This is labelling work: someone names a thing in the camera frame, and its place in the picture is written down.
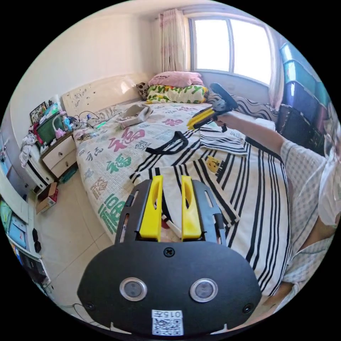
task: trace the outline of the screw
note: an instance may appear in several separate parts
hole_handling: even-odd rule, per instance
[[[95,310],[95,306],[91,302],[85,303],[84,308],[87,310]]]
[[[252,309],[253,309],[253,304],[252,304],[252,303],[248,303],[248,304],[243,308],[243,314],[248,314]]]
[[[173,248],[165,248],[163,250],[163,254],[166,256],[166,257],[173,257],[174,254],[175,254],[175,251]]]

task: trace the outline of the headboard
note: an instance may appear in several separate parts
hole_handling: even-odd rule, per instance
[[[69,116],[86,110],[95,113],[111,105],[138,99],[135,84],[148,82],[153,76],[135,73],[103,78],[73,89],[62,95],[61,99]]]

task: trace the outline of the tiled floor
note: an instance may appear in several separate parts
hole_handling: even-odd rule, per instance
[[[86,265],[112,243],[90,206],[79,172],[58,189],[57,203],[35,216],[35,228],[54,302],[79,318],[74,308],[63,306],[80,303],[76,291]],[[75,305],[75,309],[92,321],[83,307]]]

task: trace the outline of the window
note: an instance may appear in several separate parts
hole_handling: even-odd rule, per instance
[[[192,68],[224,71],[270,84],[269,39],[262,25],[229,18],[193,19]]]

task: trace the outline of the cardboard box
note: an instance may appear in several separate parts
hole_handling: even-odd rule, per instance
[[[45,212],[57,202],[58,189],[57,182],[49,184],[37,198],[36,214]]]

